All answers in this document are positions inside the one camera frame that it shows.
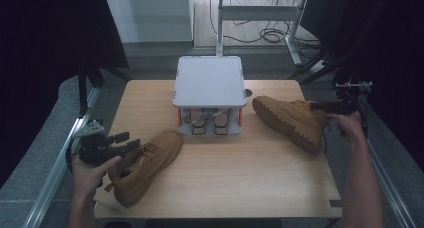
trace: person's right arm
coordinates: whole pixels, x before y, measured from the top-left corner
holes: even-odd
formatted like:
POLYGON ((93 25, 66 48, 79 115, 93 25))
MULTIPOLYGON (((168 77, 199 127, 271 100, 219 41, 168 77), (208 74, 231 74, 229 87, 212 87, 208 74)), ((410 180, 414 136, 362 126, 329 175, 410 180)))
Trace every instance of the person's right arm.
POLYGON ((359 113, 350 116, 327 114, 327 117, 338 121, 351 144, 343 198, 343 227, 384 227, 382 194, 359 113))

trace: hand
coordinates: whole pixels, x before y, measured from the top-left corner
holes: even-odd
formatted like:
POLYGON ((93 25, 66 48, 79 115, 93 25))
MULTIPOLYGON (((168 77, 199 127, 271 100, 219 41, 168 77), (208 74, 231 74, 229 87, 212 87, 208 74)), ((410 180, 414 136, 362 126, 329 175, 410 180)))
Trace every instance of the hand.
POLYGON ((106 175, 106 172, 110 167, 118 164, 120 161, 121 157, 116 156, 106 161, 101 166, 93 167, 82 162, 77 154, 72 159, 74 195, 84 198, 94 198, 96 189, 100 184, 102 177, 106 175))
POLYGON ((365 139, 362 130, 362 119, 358 111, 347 116, 331 113, 327 113, 326 115, 327 118, 336 119, 338 121, 338 127, 346 132, 346 136, 350 141, 365 139))

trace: person's left hand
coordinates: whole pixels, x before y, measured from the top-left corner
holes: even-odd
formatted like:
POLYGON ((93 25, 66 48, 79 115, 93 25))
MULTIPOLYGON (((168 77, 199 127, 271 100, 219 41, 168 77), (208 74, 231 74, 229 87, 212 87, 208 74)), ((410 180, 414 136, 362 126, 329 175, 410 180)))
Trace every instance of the person's left hand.
POLYGON ((120 161, 121 157, 116 156, 106 161, 101 166, 93 167, 81 161, 78 154, 75 155, 72 159, 74 194, 85 198, 94 198, 102 177, 106 175, 110 167, 117 165, 120 161))

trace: table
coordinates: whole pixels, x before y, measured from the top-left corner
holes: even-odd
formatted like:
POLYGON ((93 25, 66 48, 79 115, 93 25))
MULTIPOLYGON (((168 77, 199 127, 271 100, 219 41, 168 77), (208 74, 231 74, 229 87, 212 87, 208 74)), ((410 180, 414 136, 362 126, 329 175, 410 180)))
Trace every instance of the table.
MULTIPOLYGON (((129 131, 147 142, 178 129, 175 81, 130 81, 110 134, 129 131)), ((135 206, 122 207, 98 189, 96 218, 340 217, 340 200, 323 153, 310 155, 268 128, 253 111, 258 95, 303 100, 296 81, 247 80, 252 90, 239 135, 184 136, 179 156, 160 172, 135 206)), ((104 185, 110 183, 107 176, 104 185)))

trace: forearm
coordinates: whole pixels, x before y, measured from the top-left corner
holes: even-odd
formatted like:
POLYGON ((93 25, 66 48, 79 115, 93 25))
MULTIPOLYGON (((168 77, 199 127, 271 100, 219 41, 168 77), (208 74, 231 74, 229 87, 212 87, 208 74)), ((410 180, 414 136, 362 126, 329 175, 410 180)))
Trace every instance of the forearm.
POLYGON ((95 228, 93 199, 75 194, 72 199, 69 228, 95 228))
POLYGON ((383 227, 382 195, 366 138, 351 138, 351 157, 343 205, 344 227, 383 227))

